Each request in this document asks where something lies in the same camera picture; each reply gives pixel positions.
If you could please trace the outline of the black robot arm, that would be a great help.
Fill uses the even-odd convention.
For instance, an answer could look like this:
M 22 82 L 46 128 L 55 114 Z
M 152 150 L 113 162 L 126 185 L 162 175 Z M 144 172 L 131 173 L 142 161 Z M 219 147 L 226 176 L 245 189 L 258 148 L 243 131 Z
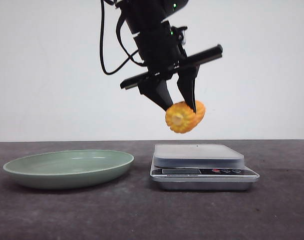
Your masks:
M 167 80 L 178 74 L 177 85 L 185 103 L 196 111 L 195 78 L 201 64 L 218 59 L 223 48 L 213 48 L 188 56 L 183 48 L 186 26 L 171 26 L 166 18 L 187 5 L 185 0 L 120 0 L 116 7 L 121 15 L 116 27 L 117 38 L 120 29 L 127 23 L 143 66 L 148 71 L 121 82 L 120 87 L 130 89 L 138 87 L 140 94 L 145 95 L 165 111 L 173 101 L 167 88 Z

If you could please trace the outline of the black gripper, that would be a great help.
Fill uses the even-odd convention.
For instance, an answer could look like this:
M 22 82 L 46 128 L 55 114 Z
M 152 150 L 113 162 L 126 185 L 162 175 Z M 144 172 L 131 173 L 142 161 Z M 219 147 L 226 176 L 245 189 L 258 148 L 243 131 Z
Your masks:
M 165 21 L 156 29 L 142 31 L 134 37 L 138 53 L 148 71 L 122 81 L 120 87 L 130 89 L 138 85 L 141 95 L 167 111 L 173 105 L 173 101 L 166 80 L 149 78 L 161 75 L 169 79 L 169 75 L 178 73 L 179 91 L 185 103 L 196 113 L 195 79 L 199 66 L 221 58 L 223 47 L 218 44 L 188 56 L 183 48 L 186 42 L 186 30 L 187 26 L 174 27 Z

